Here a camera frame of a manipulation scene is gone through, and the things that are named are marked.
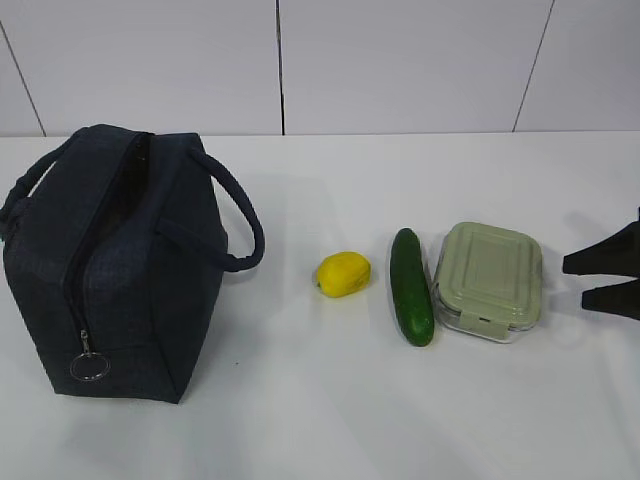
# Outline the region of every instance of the bag zipper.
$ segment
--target bag zipper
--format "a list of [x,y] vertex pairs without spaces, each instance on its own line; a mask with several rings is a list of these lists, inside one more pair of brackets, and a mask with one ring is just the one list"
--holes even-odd
[[[84,305],[84,276],[87,264],[92,257],[95,249],[102,243],[102,241],[113,232],[115,225],[106,225],[105,220],[108,220],[107,214],[109,208],[114,200],[114,193],[118,190],[118,186],[122,181],[123,172],[126,166],[134,161],[148,162],[149,157],[149,138],[150,134],[139,134],[132,140],[131,144],[127,148],[127,151],[122,157],[120,164],[110,181],[109,186],[103,196],[102,203],[98,207],[89,228],[87,228],[84,237],[82,238],[78,249],[74,253],[71,259],[69,269],[64,279],[64,296],[71,310],[71,316],[73,317],[74,330],[77,332],[78,340],[82,353],[78,355],[71,363],[71,375],[80,381],[90,382],[103,378],[110,369],[110,363],[106,357],[93,350],[93,342],[91,339],[91,330],[86,319],[85,305]],[[103,360],[102,370],[94,375],[79,375],[77,373],[78,362],[83,359],[96,359]]]

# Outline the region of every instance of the metal ring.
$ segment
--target metal ring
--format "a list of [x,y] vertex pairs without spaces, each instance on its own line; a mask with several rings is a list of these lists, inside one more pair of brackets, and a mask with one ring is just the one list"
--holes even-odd
[[[80,375],[77,372],[77,367],[82,360],[85,360],[87,358],[97,358],[102,360],[104,367],[94,375]],[[96,352],[81,353],[73,359],[71,365],[69,366],[69,373],[71,373],[71,376],[80,382],[95,382],[96,380],[100,380],[101,378],[104,378],[107,373],[109,373],[109,370],[111,370],[111,362],[109,361],[109,359],[101,353]]]

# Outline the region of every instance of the cucumber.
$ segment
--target cucumber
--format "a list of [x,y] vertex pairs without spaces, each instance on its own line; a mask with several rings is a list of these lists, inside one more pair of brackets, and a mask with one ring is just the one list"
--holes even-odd
[[433,339],[431,296],[422,265],[418,236],[409,228],[398,232],[391,247],[391,293],[400,330],[416,347]]

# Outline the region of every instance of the container lid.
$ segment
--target container lid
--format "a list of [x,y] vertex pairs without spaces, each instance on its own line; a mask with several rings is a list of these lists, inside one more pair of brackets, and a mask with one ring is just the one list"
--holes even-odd
[[460,313],[459,328],[503,338],[540,317],[542,250],[531,237],[480,223],[449,233],[436,287],[445,306]]

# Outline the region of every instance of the navy blue lunch bag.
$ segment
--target navy blue lunch bag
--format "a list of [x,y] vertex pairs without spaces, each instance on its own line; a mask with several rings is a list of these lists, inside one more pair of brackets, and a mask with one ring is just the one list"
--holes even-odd
[[[227,253],[211,176],[251,225],[248,257]],[[246,193],[197,134],[108,125],[79,130],[17,181],[0,236],[56,393],[171,403],[189,383],[223,272],[255,267],[265,246]]]

